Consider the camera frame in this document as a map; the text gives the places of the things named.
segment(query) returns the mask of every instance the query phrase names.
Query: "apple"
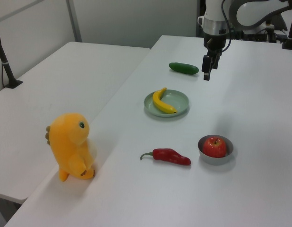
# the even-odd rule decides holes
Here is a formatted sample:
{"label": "apple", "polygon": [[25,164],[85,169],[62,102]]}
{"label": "apple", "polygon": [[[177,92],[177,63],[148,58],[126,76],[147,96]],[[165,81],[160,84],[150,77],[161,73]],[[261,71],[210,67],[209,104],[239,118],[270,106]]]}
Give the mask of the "apple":
{"label": "apple", "polygon": [[226,152],[225,141],[217,136],[209,137],[203,145],[203,153],[210,157],[225,157]]}

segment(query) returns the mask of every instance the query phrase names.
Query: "bowl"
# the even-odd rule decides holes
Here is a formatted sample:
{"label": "bowl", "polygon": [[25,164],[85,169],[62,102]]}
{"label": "bowl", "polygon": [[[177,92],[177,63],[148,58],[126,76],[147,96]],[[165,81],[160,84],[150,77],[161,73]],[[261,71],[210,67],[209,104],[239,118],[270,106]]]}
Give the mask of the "bowl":
{"label": "bowl", "polygon": [[[206,141],[206,139],[212,137],[212,136],[217,136],[219,138],[222,138],[225,143],[226,143],[226,148],[227,148],[227,152],[226,152],[226,156],[225,157],[210,157],[207,156],[203,153],[203,145]],[[206,163],[214,165],[214,166],[220,166],[223,165],[225,163],[227,163],[232,156],[232,152],[233,152],[233,144],[231,143],[230,140],[228,140],[226,137],[224,136],[219,136],[219,135],[207,135],[204,136],[203,138],[201,138],[198,142],[198,150],[199,150],[199,155],[201,157],[202,160],[204,160]]]}

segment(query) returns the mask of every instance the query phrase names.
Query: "yellow banana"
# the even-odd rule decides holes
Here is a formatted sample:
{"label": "yellow banana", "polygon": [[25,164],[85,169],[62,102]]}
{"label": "yellow banana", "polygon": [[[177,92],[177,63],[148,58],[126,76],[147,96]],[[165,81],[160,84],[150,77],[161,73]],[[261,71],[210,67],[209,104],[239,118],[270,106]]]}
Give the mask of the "yellow banana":
{"label": "yellow banana", "polygon": [[154,94],[152,95],[153,103],[159,110],[163,111],[164,113],[167,114],[177,113],[178,111],[172,105],[169,105],[161,101],[161,97],[166,90],[167,88],[164,87],[161,90],[155,91]]}

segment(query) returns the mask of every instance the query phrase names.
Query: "cucumber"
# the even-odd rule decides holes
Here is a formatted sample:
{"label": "cucumber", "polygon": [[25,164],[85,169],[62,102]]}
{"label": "cucumber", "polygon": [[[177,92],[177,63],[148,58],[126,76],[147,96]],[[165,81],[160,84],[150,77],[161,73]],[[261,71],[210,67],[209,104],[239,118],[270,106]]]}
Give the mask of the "cucumber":
{"label": "cucumber", "polygon": [[171,62],[169,64],[170,69],[176,71],[176,72],[180,72],[180,73],[184,73],[184,74],[196,74],[198,73],[198,67],[194,66],[194,65],[188,65],[188,64],[184,64],[184,63],[178,63],[178,62]]}

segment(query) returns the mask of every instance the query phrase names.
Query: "yellow plush toy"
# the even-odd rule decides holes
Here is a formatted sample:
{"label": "yellow plush toy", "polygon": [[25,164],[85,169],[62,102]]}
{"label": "yellow plush toy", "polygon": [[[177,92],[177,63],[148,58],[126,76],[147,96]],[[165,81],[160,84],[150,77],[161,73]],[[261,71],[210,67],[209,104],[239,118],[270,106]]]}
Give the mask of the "yellow plush toy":
{"label": "yellow plush toy", "polygon": [[94,177],[92,167],[96,150],[87,139],[89,125],[84,116],[79,113],[66,113],[57,117],[46,128],[52,152],[59,164],[59,178],[65,181],[69,174],[80,179]]}

